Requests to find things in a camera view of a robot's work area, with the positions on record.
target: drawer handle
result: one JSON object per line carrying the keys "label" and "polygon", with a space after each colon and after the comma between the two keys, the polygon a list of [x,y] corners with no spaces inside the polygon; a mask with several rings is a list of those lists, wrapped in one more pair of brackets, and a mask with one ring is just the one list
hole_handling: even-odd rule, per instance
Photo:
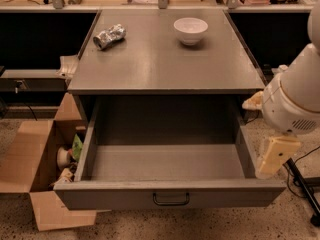
{"label": "drawer handle", "polygon": [[157,194],[153,193],[153,202],[158,206],[183,206],[190,202],[190,196],[189,193],[186,193],[186,200],[182,202],[159,202],[157,200]]}

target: concrete floor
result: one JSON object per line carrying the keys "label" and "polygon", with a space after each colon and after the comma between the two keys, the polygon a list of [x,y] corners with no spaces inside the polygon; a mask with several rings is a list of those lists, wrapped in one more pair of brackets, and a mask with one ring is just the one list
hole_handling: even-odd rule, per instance
{"label": "concrete floor", "polygon": [[[33,120],[23,117],[0,120],[0,161],[20,123]],[[256,150],[272,133],[261,118],[246,127]],[[319,137],[320,130],[301,136],[295,159],[319,146]],[[298,165],[304,176],[320,176],[320,151]],[[277,177],[285,180],[287,173]],[[49,232],[38,232],[28,194],[0,194],[0,200],[0,239],[320,239],[309,204],[288,190],[265,208],[111,211],[99,213],[94,226]]]}

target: black panel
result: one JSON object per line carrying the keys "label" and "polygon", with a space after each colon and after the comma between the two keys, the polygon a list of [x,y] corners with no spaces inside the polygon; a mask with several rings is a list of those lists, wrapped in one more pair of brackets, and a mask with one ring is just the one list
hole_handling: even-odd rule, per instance
{"label": "black panel", "polygon": [[289,65],[310,43],[309,13],[230,13],[259,66]]}
{"label": "black panel", "polygon": [[0,13],[0,65],[6,69],[59,69],[75,55],[95,13]]}

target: green object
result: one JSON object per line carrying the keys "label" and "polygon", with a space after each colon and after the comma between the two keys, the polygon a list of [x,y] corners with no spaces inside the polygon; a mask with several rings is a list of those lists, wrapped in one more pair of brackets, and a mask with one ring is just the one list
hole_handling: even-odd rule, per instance
{"label": "green object", "polygon": [[81,150],[82,150],[82,141],[80,140],[79,136],[76,134],[73,139],[72,143],[72,156],[74,160],[79,162],[80,160],[80,155],[81,155]]}

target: metal leg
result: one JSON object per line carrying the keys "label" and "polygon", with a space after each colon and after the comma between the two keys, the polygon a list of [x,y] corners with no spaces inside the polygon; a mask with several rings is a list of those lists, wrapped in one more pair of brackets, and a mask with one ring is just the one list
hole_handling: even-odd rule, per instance
{"label": "metal leg", "polygon": [[299,169],[293,162],[293,160],[290,158],[287,161],[287,165],[289,166],[290,170],[292,171],[294,175],[294,179],[299,183],[299,186],[301,187],[303,193],[305,194],[306,198],[308,199],[311,207],[313,208],[314,215],[311,217],[310,222],[314,225],[319,227],[320,226],[320,205],[317,201],[317,199],[314,197],[313,192],[310,190],[310,186],[306,182],[306,180],[301,175]]}

